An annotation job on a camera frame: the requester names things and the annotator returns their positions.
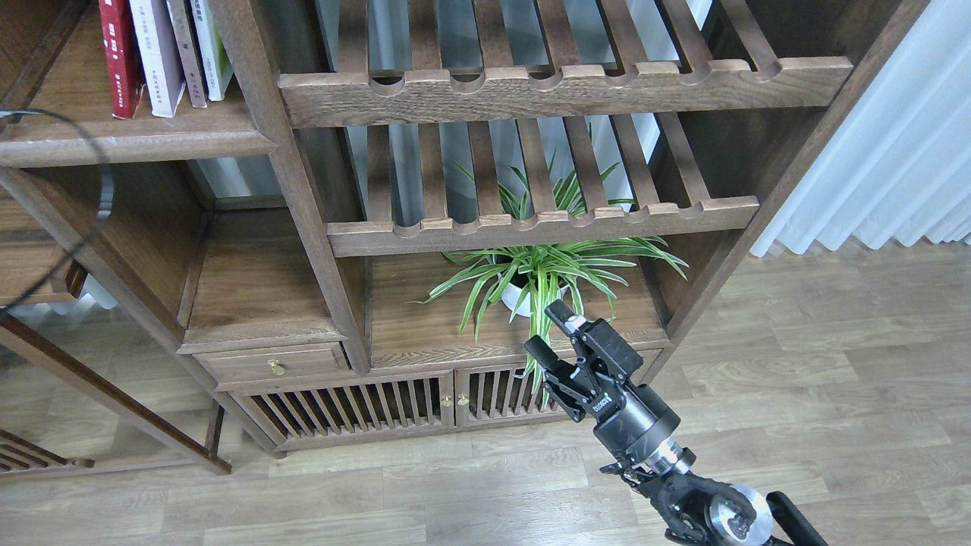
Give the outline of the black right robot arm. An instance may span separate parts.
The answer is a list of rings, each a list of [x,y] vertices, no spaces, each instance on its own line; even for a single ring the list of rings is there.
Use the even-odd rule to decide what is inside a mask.
[[[593,434],[620,476],[651,501],[667,539],[687,545],[822,545],[823,538],[780,491],[711,480],[691,471],[695,456],[674,438],[680,418],[650,387],[630,376],[642,357],[604,319],[589,322],[562,301],[545,314],[568,335],[577,360],[565,362],[540,336],[525,348],[543,369],[545,390],[573,421],[595,419]]]

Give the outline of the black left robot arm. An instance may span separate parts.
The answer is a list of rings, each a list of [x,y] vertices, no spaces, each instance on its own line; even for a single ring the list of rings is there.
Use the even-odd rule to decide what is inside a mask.
[[[91,221],[90,227],[83,232],[83,237],[79,239],[72,246],[69,246],[63,258],[60,258],[58,262],[49,266],[49,270],[46,271],[45,275],[41,278],[35,280],[33,284],[29,284],[27,289],[21,291],[11,302],[2,305],[2,318],[6,319],[11,314],[11,309],[15,306],[20,306],[25,304],[34,297],[35,293],[38,293],[42,289],[44,284],[52,282],[55,280],[55,274],[58,273],[62,267],[73,262],[74,259],[80,255],[87,246],[95,242],[99,237],[100,233],[103,231],[108,218],[111,217],[112,209],[115,203],[115,194],[117,193],[117,184],[115,183],[114,174],[112,169],[108,164],[108,159],[103,146],[99,144],[97,139],[90,134],[86,128],[82,127],[80,122],[72,120],[72,118],[66,117],[59,113],[53,113],[53,111],[44,110],[44,108],[3,108],[1,111],[2,118],[7,120],[7,118],[22,118],[24,115],[44,115],[47,118],[53,118],[68,125],[73,131],[77,132],[87,148],[94,153],[94,158],[97,160],[95,165],[96,172],[99,180],[98,187],[98,203],[96,210],[94,210],[91,215],[93,216],[93,221]]]

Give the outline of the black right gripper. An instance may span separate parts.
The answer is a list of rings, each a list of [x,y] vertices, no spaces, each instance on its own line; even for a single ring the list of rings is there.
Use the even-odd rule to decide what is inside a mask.
[[[595,421],[593,433],[620,467],[679,467],[682,448],[673,439],[680,418],[650,387],[630,376],[644,360],[604,319],[587,321],[563,300],[545,315],[569,337],[577,355],[571,364],[540,335],[524,348],[543,373],[543,387],[572,418]]]

